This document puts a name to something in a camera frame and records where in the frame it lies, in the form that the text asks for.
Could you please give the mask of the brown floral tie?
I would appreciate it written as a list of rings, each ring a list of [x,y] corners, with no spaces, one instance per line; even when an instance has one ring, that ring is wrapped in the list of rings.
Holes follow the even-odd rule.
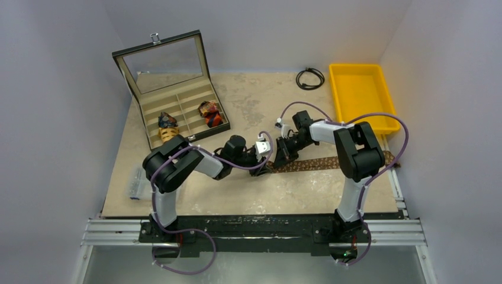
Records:
[[[310,172],[318,170],[340,169],[340,163],[337,156],[331,156],[308,160],[296,160],[278,168],[275,168],[273,166],[272,161],[268,161],[266,168],[269,169],[271,173]]]

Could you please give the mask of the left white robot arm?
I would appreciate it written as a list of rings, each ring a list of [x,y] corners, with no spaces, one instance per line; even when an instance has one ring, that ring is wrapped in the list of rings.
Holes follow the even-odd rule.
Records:
[[[221,149],[210,152],[177,135],[153,149],[142,162],[152,187],[153,234],[162,242],[175,238],[179,231],[174,224],[178,218],[176,194],[192,172],[214,180],[226,178],[233,169],[247,170],[251,176],[267,173],[266,164],[273,152],[269,139],[262,131],[255,144],[247,148],[242,136],[233,135]]]

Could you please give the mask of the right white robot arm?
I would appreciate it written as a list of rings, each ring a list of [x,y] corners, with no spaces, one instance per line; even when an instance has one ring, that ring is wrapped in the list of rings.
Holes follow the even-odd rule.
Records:
[[[334,212],[333,235],[348,240],[362,226],[366,190],[370,179],[385,165],[385,156],[367,122],[341,126],[330,121],[313,120],[307,111],[293,115],[296,131],[276,139],[274,169],[292,166],[298,152],[321,142],[336,146],[339,168],[345,176],[340,204]]]

